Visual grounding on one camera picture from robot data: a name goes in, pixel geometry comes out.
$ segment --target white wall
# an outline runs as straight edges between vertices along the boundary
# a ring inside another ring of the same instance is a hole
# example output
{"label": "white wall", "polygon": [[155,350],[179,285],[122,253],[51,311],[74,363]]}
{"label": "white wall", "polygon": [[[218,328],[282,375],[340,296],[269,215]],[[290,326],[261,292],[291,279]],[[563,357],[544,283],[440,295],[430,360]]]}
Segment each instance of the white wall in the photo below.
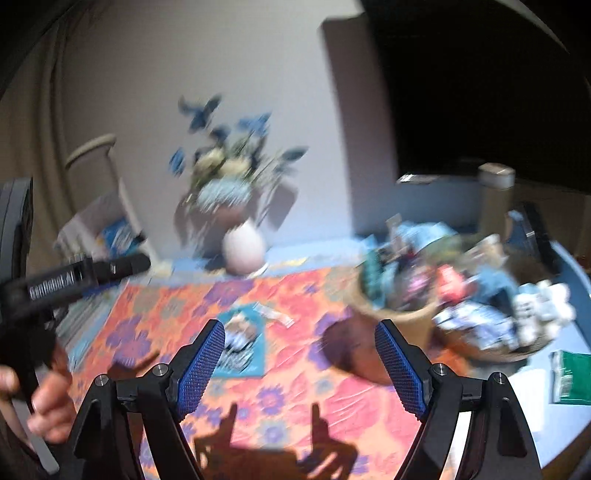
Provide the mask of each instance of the white wall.
{"label": "white wall", "polygon": [[178,146],[191,151],[201,139],[187,133],[189,119],[177,109],[181,94],[206,99],[223,93],[219,122],[272,111],[270,151],[310,146],[290,180],[297,198],[285,221],[278,229],[272,221],[263,225],[270,244],[383,230],[397,212],[452,225],[476,220],[474,185],[395,185],[384,86],[367,28],[355,19],[361,11],[355,0],[98,4],[100,15],[80,21],[67,46],[67,142],[73,150],[98,135],[117,134],[119,173],[162,255],[194,253],[175,218],[187,179],[167,173]]}
{"label": "white wall", "polygon": [[70,150],[107,132],[140,221],[161,254],[193,253],[173,227],[187,179],[167,173],[179,145],[200,134],[178,97],[225,95],[215,120],[272,111],[268,148],[309,145],[293,184],[297,200],[267,240],[290,244],[351,234],[346,164],[320,26],[356,15],[353,0],[126,0],[92,25],[83,20],[67,47],[64,124]]}

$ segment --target green package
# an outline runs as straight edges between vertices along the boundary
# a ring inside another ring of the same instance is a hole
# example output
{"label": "green package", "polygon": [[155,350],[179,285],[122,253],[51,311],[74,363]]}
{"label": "green package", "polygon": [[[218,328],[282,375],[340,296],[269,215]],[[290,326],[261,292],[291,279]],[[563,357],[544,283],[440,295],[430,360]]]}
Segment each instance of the green package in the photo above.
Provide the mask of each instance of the green package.
{"label": "green package", "polygon": [[553,402],[591,405],[591,355],[563,350],[552,356]]}

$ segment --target vase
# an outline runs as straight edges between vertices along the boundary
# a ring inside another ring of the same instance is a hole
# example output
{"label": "vase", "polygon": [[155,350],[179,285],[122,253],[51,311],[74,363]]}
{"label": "vase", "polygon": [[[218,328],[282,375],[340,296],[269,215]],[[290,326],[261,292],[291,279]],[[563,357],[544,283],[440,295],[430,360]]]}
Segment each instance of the vase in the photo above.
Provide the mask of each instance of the vase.
{"label": "vase", "polygon": [[233,275],[262,273],[267,264],[267,247],[245,205],[220,205],[215,212],[218,223],[226,229],[222,239],[222,255],[226,271]]}

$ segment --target blue textured gripper pad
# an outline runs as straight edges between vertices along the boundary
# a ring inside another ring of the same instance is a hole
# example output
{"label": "blue textured gripper pad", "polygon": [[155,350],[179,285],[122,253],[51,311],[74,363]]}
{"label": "blue textured gripper pad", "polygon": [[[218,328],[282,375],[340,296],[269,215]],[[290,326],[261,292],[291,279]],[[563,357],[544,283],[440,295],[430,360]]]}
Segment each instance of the blue textured gripper pad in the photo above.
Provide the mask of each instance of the blue textured gripper pad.
{"label": "blue textured gripper pad", "polygon": [[217,322],[178,383],[177,413],[180,420],[194,412],[199,405],[222,354],[224,341],[223,325]]}
{"label": "blue textured gripper pad", "polygon": [[427,410],[423,397],[423,383],[382,323],[375,332],[375,347],[404,409],[414,413],[420,420]]}

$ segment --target orange floral tablecloth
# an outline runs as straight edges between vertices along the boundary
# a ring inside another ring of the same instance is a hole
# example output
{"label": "orange floral tablecloth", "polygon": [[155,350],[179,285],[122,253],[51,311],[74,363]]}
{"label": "orange floral tablecloth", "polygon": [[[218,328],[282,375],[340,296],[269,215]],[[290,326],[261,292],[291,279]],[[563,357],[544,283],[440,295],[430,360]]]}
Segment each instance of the orange floral tablecloth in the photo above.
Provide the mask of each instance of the orange floral tablecloth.
{"label": "orange floral tablecloth", "polygon": [[[129,285],[74,374],[76,405],[113,362],[133,368],[154,351],[157,362],[168,362],[219,312],[260,301],[295,324],[267,324],[265,377],[212,380],[183,421],[206,478],[308,478],[324,461],[329,475],[319,478],[350,471],[353,479],[391,480],[418,421],[392,387],[331,367],[320,349],[324,330],[348,314],[341,295],[351,275],[353,268],[337,267],[182,287]],[[147,478],[157,478],[145,439],[140,460]]]}

